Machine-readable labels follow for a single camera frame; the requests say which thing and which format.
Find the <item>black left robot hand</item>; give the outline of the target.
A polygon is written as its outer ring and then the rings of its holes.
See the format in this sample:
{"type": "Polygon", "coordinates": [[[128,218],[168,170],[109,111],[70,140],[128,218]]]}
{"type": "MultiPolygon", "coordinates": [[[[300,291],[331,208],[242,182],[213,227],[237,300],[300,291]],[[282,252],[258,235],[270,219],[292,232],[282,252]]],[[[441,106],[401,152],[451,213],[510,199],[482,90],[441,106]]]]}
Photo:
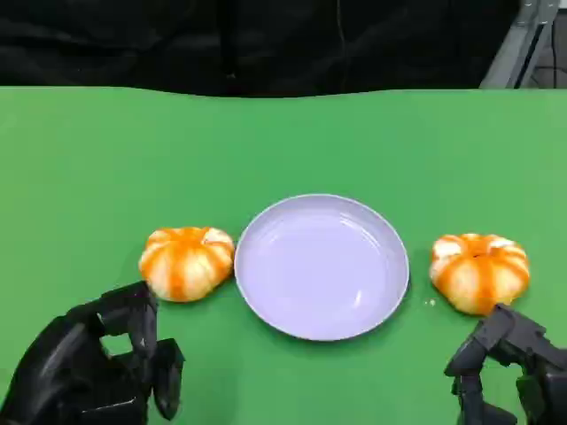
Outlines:
{"type": "Polygon", "coordinates": [[[173,420],[184,357],[173,338],[157,338],[157,314],[140,281],[53,319],[19,361],[1,422],[145,424],[150,400],[173,420]]]}

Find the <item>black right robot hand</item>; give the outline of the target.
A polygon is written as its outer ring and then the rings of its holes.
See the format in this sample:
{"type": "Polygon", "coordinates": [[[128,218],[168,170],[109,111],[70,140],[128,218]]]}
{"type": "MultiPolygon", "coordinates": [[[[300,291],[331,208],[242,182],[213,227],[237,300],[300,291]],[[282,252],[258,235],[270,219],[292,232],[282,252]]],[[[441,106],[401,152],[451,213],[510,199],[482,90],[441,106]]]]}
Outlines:
{"type": "Polygon", "coordinates": [[[517,417],[484,400],[481,371],[491,358],[517,364],[517,393],[528,424],[566,422],[566,350],[554,346],[546,329],[511,307],[498,304],[479,321],[449,360],[452,394],[459,399],[459,424],[516,424],[517,417]]]}

